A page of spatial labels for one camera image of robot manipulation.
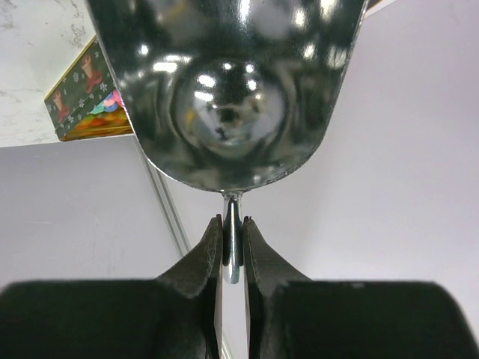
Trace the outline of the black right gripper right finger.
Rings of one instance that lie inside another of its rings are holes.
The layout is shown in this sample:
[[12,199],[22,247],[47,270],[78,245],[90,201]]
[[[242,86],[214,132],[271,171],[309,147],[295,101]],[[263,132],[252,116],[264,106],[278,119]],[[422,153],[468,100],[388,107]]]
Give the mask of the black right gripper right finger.
[[311,279],[292,266],[265,240],[255,221],[245,217],[242,225],[245,281],[248,297],[270,297],[277,286]]

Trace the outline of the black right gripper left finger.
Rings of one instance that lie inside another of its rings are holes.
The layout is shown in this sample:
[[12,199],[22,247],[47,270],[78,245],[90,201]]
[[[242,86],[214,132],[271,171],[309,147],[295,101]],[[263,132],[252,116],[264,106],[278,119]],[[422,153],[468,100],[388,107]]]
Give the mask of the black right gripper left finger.
[[221,280],[222,248],[222,217],[217,215],[210,220],[200,242],[156,279],[186,298],[198,297]]

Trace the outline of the shiny metal scoop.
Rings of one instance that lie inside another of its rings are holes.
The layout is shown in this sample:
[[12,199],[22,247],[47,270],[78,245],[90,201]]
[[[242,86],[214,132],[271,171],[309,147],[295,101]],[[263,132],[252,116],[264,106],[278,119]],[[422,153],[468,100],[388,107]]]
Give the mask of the shiny metal scoop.
[[243,265],[240,201],[321,145],[367,1],[88,1],[148,161],[225,200],[225,278]]

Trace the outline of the gold tin of star candies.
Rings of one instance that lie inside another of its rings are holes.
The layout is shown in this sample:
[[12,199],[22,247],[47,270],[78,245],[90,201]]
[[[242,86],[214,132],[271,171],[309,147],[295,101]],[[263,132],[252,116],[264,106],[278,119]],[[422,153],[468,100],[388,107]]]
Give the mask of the gold tin of star candies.
[[94,37],[44,98],[59,141],[132,133],[123,102]]

